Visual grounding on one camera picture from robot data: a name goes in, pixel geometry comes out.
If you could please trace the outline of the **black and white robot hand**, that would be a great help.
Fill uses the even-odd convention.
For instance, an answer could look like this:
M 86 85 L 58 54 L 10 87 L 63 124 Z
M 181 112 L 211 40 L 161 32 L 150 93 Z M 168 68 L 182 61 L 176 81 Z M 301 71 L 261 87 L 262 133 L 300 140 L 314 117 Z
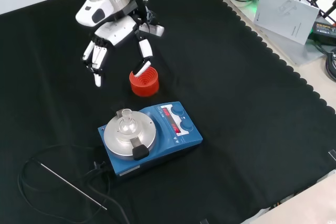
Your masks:
M 102 68 L 110 47 L 119 46 L 132 34 L 138 37 L 141 61 L 132 73 L 135 77 L 139 77 L 151 66 L 151 58 L 153 57 L 149 41 L 139 32 L 142 31 L 158 37 L 161 37 L 164 32 L 163 26 L 154 24 L 155 17 L 147 7 L 143 12 L 135 8 L 131 12 L 132 15 L 125 15 L 109 22 L 107 18 L 113 14 L 113 11 L 115 8 L 108 0 L 97 2 L 86 0 L 76 14 L 76 21 L 79 24 L 87 27 L 98 26 L 82 56 L 82 61 L 93 73 L 97 87 L 102 85 Z

